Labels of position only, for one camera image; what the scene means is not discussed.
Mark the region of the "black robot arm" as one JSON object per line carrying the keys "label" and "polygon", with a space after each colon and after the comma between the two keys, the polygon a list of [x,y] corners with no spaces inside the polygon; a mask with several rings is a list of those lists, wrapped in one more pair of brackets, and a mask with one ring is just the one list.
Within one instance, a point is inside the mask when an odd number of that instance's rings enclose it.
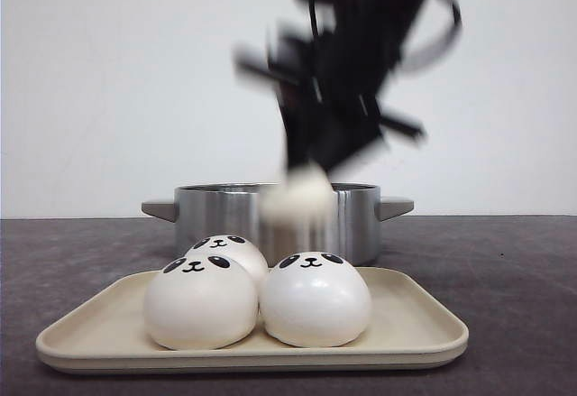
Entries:
{"label": "black robot arm", "polygon": [[265,61],[248,51],[234,55],[242,73],[276,84],[286,134],[289,181],[325,180],[331,170],[380,139],[390,129],[409,139],[420,125],[385,114],[377,95],[398,67],[417,69],[435,60],[461,28],[459,5],[452,24],[417,55],[402,49],[425,0],[304,0],[310,9],[329,6],[334,27],[313,26],[309,38],[282,33]]}

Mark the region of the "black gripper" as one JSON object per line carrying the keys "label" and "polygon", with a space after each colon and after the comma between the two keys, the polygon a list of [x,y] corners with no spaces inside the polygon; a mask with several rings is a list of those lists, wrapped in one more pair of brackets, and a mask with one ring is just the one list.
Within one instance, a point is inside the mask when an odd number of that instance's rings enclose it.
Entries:
{"label": "black gripper", "polygon": [[382,128],[411,140],[422,126],[380,109],[378,92],[402,60],[413,20],[398,16],[339,22],[333,30],[279,37],[264,58],[239,48],[234,66],[278,88],[286,135],[286,171],[310,165],[310,179],[328,174],[381,139]]}

